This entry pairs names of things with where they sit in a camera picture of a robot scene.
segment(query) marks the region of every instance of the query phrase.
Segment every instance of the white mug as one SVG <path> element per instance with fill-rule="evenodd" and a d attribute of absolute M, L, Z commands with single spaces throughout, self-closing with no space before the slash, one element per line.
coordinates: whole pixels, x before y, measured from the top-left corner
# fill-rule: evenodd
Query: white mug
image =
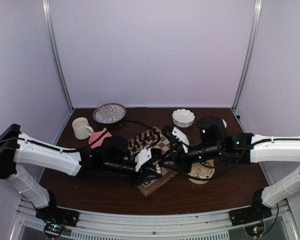
<path fill-rule="evenodd" d="M 88 119 L 85 117 L 79 117 L 75 119 L 72 122 L 72 128 L 75 137 L 79 140 L 87 139 L 94 131 L 93 128 L 89 126 Z"/>

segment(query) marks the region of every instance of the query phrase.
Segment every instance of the wooden tabletop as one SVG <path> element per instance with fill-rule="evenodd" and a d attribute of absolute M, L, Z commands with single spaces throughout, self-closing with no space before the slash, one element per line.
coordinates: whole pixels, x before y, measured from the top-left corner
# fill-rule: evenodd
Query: wooden tabletop
<path fill-rule="evenodd" d="M 171 114 L 175 108 L 128 108 L 127 119 L 138 120 L 162 129 L 173 126 Z M 77 140 L 71 123 L 78 117 L 85 117 L 95 132 L 107 125 L 93 120 L 94 109 L 76 109 L 67 123 L 58 145 L 80 148 L 88 144 L 88 139 Z M 230 109 L 192 108 L 196 119 L 207 116 L 220 116 L 227 122 L 230 135 L 242 130 Z M 144 132 L 141 126 L 132 123 L 117 123 L 113 135 L 124 136 L 127 140 Z M 200 142 L 196 123 L 182 131 L 191 144 Z M 215 165 L 222 163 L 215 160 Z M 104 179 L 80 179 L 65 173 L 46 169 L 40 184 L 51 190 L 57 204 L 62 207 L 111 214 L 166 215 L 202 213 L 242 207 L 251 204 L 255 191 L 268 186 L 259 164 L 237 165 L 223 177 L 198 185 L 178 174 L 155 192 L 144 196 L 136 187 L 130 186 L 130 179 L 110 175 Z"/>

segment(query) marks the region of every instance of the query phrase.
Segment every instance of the pink napkin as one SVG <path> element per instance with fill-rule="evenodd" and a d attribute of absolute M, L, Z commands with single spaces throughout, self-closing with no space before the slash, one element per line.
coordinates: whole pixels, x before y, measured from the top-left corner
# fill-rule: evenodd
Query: pink napkin
<path fill-rule="evenodd" d="M 107 129 L 104 128 L 102 131 L 98 132 L 92 132 L 91 136 L 89 138 L 89 144 L 91 144 L 94 140 L 96 140 L 101 134 L 103 134 Z M 91 146 L 92 149 L 101 146 L 102 142 L 104 141 L 105 138 L 112 137 L 110 132 L 107 132 L 99 141 L 97 141 L 95 144 Z"/>

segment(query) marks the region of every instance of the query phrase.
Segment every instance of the robotic arm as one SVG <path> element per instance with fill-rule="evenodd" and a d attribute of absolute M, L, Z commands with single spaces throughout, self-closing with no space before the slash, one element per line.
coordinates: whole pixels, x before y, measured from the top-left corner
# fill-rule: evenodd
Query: robotic arm
<path fill-rule="evenodd" d="M 78 151 L 35 140 L 21 133 L 19 125 L 12 124 L 0 136 L 0 179 L 10 182 L 33 203 L 37 218 L 60 224 L 65 222 L 65 225 L 75 227 L 79 213 L 57 207 L 53 193 L 34 181 L 21 163 L 80 178 L 95 177 L 102 172 L 129 176 L 132 186 L 162 177 L 153 167 L 155 161 L 187 177 L 191 177 L 188 173 L 193 163 L 204 163 L 220 157 L 232 167 L 265 161 L 300 163 L 300 136 L 228 135 L 222 119 L 215 116 L 199 119 L 196 126 L 201 137 L 200 143 L 190 145 L 187 136 L 179 129 L 166 126 L 162 134 L 170 141 L 169 154 L 162 155 L 160 149 L 151 148 L 142 150 L 132 159 L 128 154 L 128 142 L 121 136 L 107 137 L 100 147 Z M 299 190 L 300 165 L 276 184 L 257 191 L 250 207 L 231 211 L 232 225 L 270 217 L 271 207 Z"/>

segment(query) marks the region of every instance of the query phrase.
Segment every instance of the wall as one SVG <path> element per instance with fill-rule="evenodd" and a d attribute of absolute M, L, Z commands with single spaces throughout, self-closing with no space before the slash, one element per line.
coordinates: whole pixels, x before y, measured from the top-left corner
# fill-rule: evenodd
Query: wall
<path fill-rule="evenodd" d="M 51 143 L 67 115 L 42 1 L 0 0 L 0 134 L 18 123 L 23 132 Z M 42 170 L 27 169 L 34 178 Z M 17 191 L 0 180 L 0 240 L 8 238 L 19 200 Z"/>
<path fill-rule="evenodd" d="M 238 111 L 248 131 L 300 136 L 300 0 L 263 1 L 260 29 Z M 272 182 L 297 163 L 266 164 Z M 300 231 L 300 192 L 288 199 Z"/>
<path fill-rule="evenodd" d="M 230 107 L 254 1 L 52 0 L 75 107 Z"/>

